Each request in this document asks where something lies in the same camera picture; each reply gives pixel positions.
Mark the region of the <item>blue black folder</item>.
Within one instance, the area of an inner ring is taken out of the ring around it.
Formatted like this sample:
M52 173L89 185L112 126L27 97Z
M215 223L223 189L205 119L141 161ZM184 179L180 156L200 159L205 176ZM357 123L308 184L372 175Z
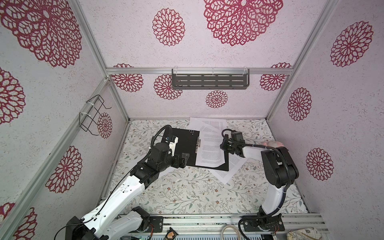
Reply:
M168 140L171 140L172 136L178 137L178 143L176 145L175 150L175 156L181 156L182 153L188 153L190 154L190 157L187 162L187 166L190 167L197 167L197 168L205 168L205 167L199 167L196 166L196 142L197 138L199 137L200 132L195 130L187 130L187 129L177 129L172 128L170 131L169 129L166 129L163 133L163 139L161 140L162 143L167 142ZM229 157L228 154L224 153L225 157L225 163L221 165L218 168L214 168L213 170L220 170L220 171L229 171Z

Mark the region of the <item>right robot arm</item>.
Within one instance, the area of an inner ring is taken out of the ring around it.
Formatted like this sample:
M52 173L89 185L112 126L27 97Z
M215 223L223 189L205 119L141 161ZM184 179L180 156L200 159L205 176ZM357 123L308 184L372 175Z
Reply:
M246 144L231 139L223 139L220 148L225 154L237 155L241 158L261 160L265 177L269 183L267 196L255 217L247 220L267 219L276 215L282 208L286 194L291 185L299 177L289 150L282 147Z

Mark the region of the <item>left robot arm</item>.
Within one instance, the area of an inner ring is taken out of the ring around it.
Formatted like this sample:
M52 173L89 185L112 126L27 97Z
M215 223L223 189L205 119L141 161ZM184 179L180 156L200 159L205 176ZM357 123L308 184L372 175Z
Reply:
M155 182L161 172L172 167L185 168L190 155L175 153L175 146L157 143L128 172L99 206L82 218L73 217L62 227L67 240L118 240L133 231L144 231L150 214L141 207L134 208L126 217L117 219L124 208Z

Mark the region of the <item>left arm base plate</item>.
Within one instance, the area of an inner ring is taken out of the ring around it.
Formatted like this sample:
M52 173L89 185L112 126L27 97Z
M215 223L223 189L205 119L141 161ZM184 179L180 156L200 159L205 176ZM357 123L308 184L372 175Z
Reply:
M163 216L152 216L149 217L147 227L132 231L132 233L161 233L163 231L164 217Z

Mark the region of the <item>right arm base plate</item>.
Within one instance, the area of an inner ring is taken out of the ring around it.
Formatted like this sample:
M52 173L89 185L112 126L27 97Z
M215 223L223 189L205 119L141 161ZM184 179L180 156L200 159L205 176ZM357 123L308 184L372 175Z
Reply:
M246 232L283 232L286 230L282 214L266 218L258 218L258 216L243 217L242 223Z

